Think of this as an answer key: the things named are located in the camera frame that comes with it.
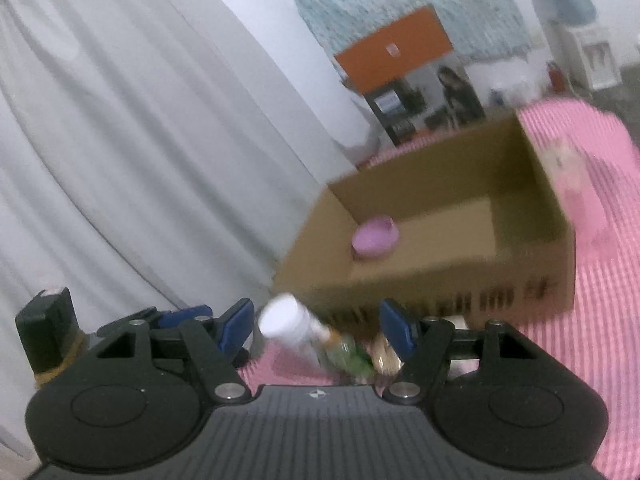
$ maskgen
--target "open cardboard box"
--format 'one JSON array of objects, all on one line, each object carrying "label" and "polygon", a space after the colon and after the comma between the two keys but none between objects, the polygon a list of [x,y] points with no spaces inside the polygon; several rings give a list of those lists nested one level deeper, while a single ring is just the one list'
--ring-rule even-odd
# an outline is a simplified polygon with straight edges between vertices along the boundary
[{"label": "open cardboard box", "polygon": [[[351,237],[376,215],[396,221],[399,244],[354,259]],[[394,298],[479,327],[570,310],[574,280],[574,231],[513,114],[330,184],[272,290],[325,319]]]}]

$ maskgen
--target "pink striped tablecloth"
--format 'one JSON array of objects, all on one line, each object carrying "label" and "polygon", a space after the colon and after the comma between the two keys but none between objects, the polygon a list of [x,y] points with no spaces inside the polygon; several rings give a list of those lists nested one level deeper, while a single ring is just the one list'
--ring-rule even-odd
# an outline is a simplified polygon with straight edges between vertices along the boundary
[{"label": "pink striped tablecloth", "polygon": [[[591,385],[609,409],[609,431],[594,462],[610,480],[640,478],[640,156],[622,122],[585,102],[548,100],[520,119],[538,146],[567,139],[586,158],[607,229],[578,245],[574,310],[520,327],[528,337]],[[383,153],[379,164],[439,138],[423,137]],[[275,344],[241,371],[260,384],[330,384]]]}]

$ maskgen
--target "purple bowl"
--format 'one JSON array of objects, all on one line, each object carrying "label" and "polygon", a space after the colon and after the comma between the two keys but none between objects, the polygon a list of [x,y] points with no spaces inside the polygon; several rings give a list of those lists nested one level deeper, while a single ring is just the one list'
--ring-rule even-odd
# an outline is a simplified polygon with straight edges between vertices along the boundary
[{"label": "purple bowl", "polygon": [[362,224],[351,245],[360,258],[379,258],[394,250],[400,231],[391,216],[376,216]]}]

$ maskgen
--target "white bottle cap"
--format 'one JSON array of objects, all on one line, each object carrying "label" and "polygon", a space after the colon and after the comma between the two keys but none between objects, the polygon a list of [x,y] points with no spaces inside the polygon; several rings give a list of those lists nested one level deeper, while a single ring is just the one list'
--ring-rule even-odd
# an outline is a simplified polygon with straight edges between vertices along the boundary
[{"label": "white bottle cap", "polygon": [[316,339],[317,320],[292,294],[280,294],[264,307],[258,318],[260,332],[269,339],[277,339],[295,348]]}]

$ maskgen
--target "silver bolt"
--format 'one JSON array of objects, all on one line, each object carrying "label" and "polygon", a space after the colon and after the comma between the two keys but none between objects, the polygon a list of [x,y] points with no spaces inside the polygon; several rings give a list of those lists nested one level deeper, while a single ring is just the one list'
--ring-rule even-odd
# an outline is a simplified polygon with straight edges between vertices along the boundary
[{"label": "silver bolt", "polygon": [[414,383],[393,383],[389,387],[389,391],[393,396],[401,397],[401,399],[410,399],[420,393],[420,386]]},{"label": "silver bolt", "polygon": [[213,390],[221,399],[237,399],[242,397],[245,391],[245,387],[238,383],[222,383]]}]

